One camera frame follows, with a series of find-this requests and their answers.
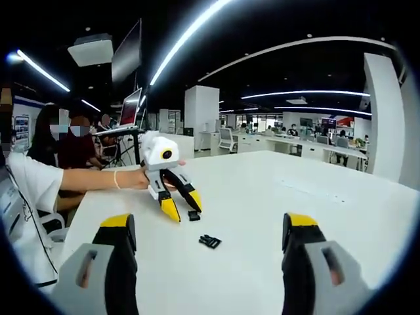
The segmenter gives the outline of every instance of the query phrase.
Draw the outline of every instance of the white sleeve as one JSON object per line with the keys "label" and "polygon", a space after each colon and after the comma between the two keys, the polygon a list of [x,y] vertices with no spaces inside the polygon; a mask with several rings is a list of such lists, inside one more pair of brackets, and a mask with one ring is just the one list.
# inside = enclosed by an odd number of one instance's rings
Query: white sleeve
{"label": "white sleeve", "polygon": [[25,156],[12,152],[7,165],[19,187],[19,191],[36,209],[54,212],[58,191],[64,170],[48,166]]}

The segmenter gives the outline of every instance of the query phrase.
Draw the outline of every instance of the black ceiling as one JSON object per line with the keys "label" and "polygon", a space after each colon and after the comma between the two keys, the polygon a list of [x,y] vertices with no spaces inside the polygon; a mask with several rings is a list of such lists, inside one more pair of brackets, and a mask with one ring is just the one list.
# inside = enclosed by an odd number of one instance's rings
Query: black ceiling
{"label": "black ceiling", "polygon": [[[137,6],[119,1],[118,7],[66,9],[38,8],[20,14],[19,27],[11,28],[4,53],[22,49],[49,73],[66,84],[72,98],[83,98],[104,111],[133,90],[129,78],[118,90],[112,88],[109,64],[77,67],[67,48],[81,36],[112,35],[114,49],[141,17],[143,66],[139,83],[146,88],[157,68],[184,30],[216,0],[148,1]],[[223,110],[247,106],[270,111],[288,97],[241,100],[241,96],[309,89],[363,92],[363,53],[390,56],[400,71],[396,53],[372,44],[330,41],[270,52],[225,69],[198,83],[221,66],[282,43],[325,36],[365,37],[393,43],[390,32],[379,23],[375,6],[365,1],[233,0],[202,26],[170,61],[156,84],[148,89],[147,105],[182,109],[184,92],[194,85],[220,88]],[[27,64],[11,69],[12,79],[37,91],[45,101],[65,95]],[[305,95],[309,106],[357,109],[360,97]]]}

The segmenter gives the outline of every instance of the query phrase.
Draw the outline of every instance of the computer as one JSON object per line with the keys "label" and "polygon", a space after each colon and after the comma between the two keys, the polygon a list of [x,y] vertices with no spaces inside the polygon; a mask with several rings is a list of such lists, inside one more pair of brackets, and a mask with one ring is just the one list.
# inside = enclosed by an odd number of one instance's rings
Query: computer
{"label": "computer", "polygon": [[137,91],[130,94],[124,99],[123,107],[121,109],[121,115],[119,117],[119,123],[115,129],[95,133],[94,136],[110,135],[114,133],[120,133],[123,131],[138,129],[138,126],[136,125],[136,117],[138,109],[140,108],[141,94],[142,88],[139,88]]}

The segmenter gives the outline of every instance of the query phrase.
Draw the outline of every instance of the dark red shirt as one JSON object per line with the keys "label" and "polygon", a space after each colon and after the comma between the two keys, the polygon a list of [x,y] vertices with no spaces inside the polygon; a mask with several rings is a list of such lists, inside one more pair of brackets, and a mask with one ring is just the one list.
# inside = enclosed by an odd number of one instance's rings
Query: dark red shirt
{"label": "dark red shirt", "polygon": [[86,163],[96,156],[92,135],[75,136],[70,130],[58,146],[58,166],[62,169],[85,169]]}

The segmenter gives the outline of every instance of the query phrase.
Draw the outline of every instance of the cable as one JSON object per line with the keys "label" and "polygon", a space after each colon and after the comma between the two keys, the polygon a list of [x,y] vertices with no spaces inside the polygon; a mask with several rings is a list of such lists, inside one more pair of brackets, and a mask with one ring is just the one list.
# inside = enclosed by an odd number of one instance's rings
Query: cable
{"label": "cable", "polygon": [[29,205],[29,202],[28,202],[28,201],[26,200],[26,198],[24,197],[23,193],[20,191],[20,189],[19,189],[19,185],[18,185],[18,183],[17,183],[16,179],[15,179],[15,178],[14,178],[14,176],[13,176],[12,170],[9,168],[9,166],[8,166],[8,165],[5,165],[5,166],[6,166],[6,170],[7,170],[7,172],[8,172],[8,173],[9,173],[9,175],[10,175],[10,179],[12,180],[13,184],[17,187],[20,197],[24,200],[24,203],[26,204],[26,206],[27,206],[27,207],[28,207],[28,209],[29,209],[29,212],[31,213],[32,221],[33,221],[33,224],[35,225],[35,229],[37,230],[38,238],[39,238],[39,241],[40,241],[40,242],[41,242],[41,244],[42,244],[42,247],[43,247],[43,249],[44,249],[45,255],[47,256],[48,261],[50,262],[50,264],[51,264],[52,269],[54,270],[54,272],[55,272],[56,274],[58,274],[58,271],[57,271],[57,269],[55,268],[53,261],[51,260],[50,256],[48,255],[47,247],[45,246],[45,244],[44,244],[44,242],[43,242],[43,240],[42,240],[41,233],[39,232],[39,229],[38,229],[38,225],[37,225],[37,224],[36,224],[36,222],[35,222],[35,217],[34,217],[34,215],[33,215],[32,208],[31,208],[31,206]]}

